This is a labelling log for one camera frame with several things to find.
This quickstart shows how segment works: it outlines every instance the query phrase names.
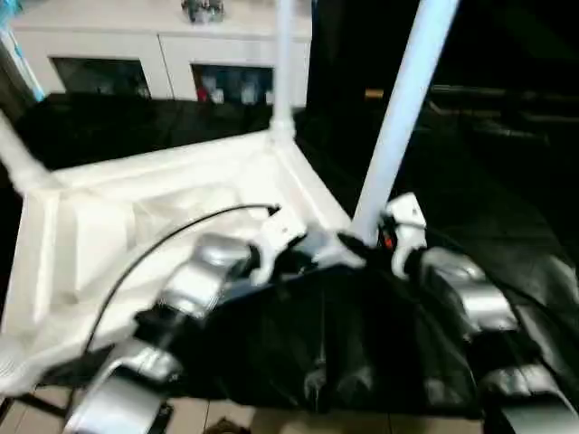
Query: black cable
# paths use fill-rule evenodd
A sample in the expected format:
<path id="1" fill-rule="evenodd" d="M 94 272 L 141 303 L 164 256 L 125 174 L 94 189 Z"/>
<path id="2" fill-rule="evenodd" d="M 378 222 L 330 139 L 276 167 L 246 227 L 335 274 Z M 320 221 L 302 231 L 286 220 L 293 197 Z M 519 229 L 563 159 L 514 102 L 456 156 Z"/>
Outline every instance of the black cable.
<path id="1" fill-rule="evenodd" d="M 110 302 L 112 301 L 112 299 L 115 297 L 115 294 L 117 293 L 117 291 L 119 290 L 120 286 L 124 283 L 124 281 L 127 279 L 127 277 L 130 275 L 130 273 L 133 272 L 133 270 L 138 267 L 141 262 L 143 262 L 143 260 L 145 260 L 149 255 L 151 255 L 153 252 L 155 252 L 155 250 L 157 250 L 161 245 L 163 245 L 165 242 L 171 240 L 172 238 L 174 238 L 176 235 L 178 235 L 179 233 L 197 225 L 200 224 L 202 222 L 206 222 L 207 220 L 210 220 L 214 217 L 218 217 L 220 215 L 226 214 L 228 212 L 233 212 L 233 211 L 239 211 L 239 210 L 250 210 L 250 209 L 265 209 L 268 210 L 268 213 L 270 215 L 273 215 L 275 212 L 277 212 L 280 207 L 277 205 L 268 205 L 265 203 L 250 203 L 250 204 L 246 204 L 246 205 L 237 205 L 237 206 L 232 206 L 229 208 L 224 208 L 220 211 L 217 212 L 212 212 L 210 214 L 206 214 L 203 217 L 200 217 L 198 219 L 193 220 L 192 222 L 188 222 L 186 224 L 184 224 L 183 226 L 180 226 L 174 230 L 172 230 L 171 232 L 169 232 L 168 234 L 166 234 L 163 238 L 159 239 L 157 242 L 155 242 L 152 246 L 150 246 L 148 249 L 146 249 L 143 253 L 141 253 L 123 272 L 122 274 L 119 276 L 119 278 L 117 279 L 117 281 L 114 283 L 114 285 L 111 287 L 110 292 L 107 294 L 107 297 L 105 298 L 104 302 L 102 303 L 102 305 L 100 306 L 100 310 L 99 313 L 97 314 L 97 317 L 95 319 L 94 325 L 92 326 L 92 329 L 90 330 L 89 333 L 89 337 L 87 339 L 86 344 L 84 345 L 83 349 L 82 349 L 82 353 L 81 353 L 81 357 L 78 360 L 78 364 L 76 365 L 75 371 L 77 375 L 73 376 L 78 376 L 78 371 L 79 369 L 82 367 L 83 362 L 86 360 L 87 354 L 89 353 L 90 350 L 90 346 L 92 345 L 92 342 L 94 341 L 94 337 L 95 334 L 97 333 L 97 330 L 99 328 L 100 325 L 100 321 L 102 320 L 102 318 L 104 317 L 104 314 L 107 310 L 107 307 L 109 307 Z M 77 391 L 77 387 L 75 387 L 74 385 L 71 387 L 71 390 L 69 391 L 69 395 L 67 397 L 67 401 L 66 401 L 66 406 L 64 408 L 64 415 L 65 418 L 70 417 L 71 415 L 71 410 L 72 410 L 72 406 L 74 405 L 74 395 L 76 394 Z"/>

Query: white cabinet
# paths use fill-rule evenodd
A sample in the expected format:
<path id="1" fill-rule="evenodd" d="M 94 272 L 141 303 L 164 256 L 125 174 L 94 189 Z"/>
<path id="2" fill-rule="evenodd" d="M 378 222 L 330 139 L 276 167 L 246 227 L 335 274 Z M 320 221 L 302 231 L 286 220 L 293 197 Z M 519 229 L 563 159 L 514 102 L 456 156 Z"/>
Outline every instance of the white cabinet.
<path id="1" fill-rule="evenodd" d="M 161 36 L 161 46 L 175 98 L 198 100 L 207 94 L 214 102 L 221 97 L 235 102 L 271 102 L 273 40 Z M 293 104 L 305 106 L 309 43 L 294 43 L 293 61 Z M 221 96 L 212 98 L 215 92 Z"/>
<path id="2" fill-rule="evenodd" d="M 180 0 L 46 0 L 12 28 L 45 93 L 272 102 L 275 0 L 225 0 L 221 23 L 192 24 Z M 292 100 L 306 105 L 311 11 L 299 0 Z"/>
<path id="3" fill-rule="evenodd" d="M 163 54 L 153 34 L 14 30 L 46 94 L 91 92 L 172 98 Z"/>

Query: floor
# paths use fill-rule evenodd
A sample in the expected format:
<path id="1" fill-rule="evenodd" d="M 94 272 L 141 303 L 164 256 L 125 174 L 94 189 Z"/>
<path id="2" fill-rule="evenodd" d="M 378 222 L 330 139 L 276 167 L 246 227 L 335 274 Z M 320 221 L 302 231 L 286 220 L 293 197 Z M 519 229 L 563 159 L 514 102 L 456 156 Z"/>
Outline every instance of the floor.
<path id="1" fill-rule="evenodd" d="M 36 395 L 57 405 L 66 401 L 66 391 L 46 388 Z M 478 422 L 468 420 L 419 419 L 405 416 L 355 414 L 339 412 L 325 416 L 310 416 L 282 410 L 255 410 L 227 401 L 176 400 L 175 413 L 167 434 L 201 434 L 225 417 L 253 434 L 478 434 Z M 61 421 L 31 407 L 16 403 L 0 434 L 56 434 L 61 432 Z"/>

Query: white pole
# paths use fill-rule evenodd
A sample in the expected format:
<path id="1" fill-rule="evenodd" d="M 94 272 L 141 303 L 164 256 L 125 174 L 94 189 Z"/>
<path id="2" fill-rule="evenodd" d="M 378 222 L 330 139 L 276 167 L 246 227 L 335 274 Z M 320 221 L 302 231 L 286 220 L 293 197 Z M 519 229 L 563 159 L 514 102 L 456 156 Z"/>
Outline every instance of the white pole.
<path id="1" fill-rule="evenodd" d="M 368 244 L 376 241 L 380 212 L 392 191 L 459 2 L 422 0 L 418 6 L 352 221 L 353 233 Z"/>
<path id="2" fill-rule="evenodd" d="M 271 132 L 274 139 L 293 139 L 295 127 L 291 116 L 291 46 L 295 0 L 277 0 L 277 59 L 273 77 L 273 118 Z"/>

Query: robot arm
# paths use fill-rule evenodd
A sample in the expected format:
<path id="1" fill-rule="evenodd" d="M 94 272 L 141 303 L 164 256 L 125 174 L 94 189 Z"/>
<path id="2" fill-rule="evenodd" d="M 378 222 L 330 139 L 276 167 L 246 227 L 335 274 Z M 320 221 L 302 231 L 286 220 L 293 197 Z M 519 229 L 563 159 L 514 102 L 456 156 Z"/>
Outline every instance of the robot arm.
<path id="1" fill-rule="evenodd" d="M 386 217 L 404 222 L 395 228 L 392 268 L 440 301 L 464 340 L 474 381 L 485 410 L 485 432 L 535 434 L 579 432 L 579 416 L 542 362 L 503 292 L 470 258 L 434 247 L 427 249 L 420 207 L 413 194 L 389 203 Z"/>
<path id="2" fill-rule="evenodd" d="M 73 409 L 64 432 L 152 434 L 165 432 L 172 382 L 185 374 L 180 354 L 214 308 L 265 288 L 280 253 L 291 246 L 319 269 L 364 261 L 335 234 L 309 228 L 280 210 L 250 242 L 206 233 L 190 259 L 169 278 L 156 303 L 136 316 L 138 327 L 118 344 Z"/>

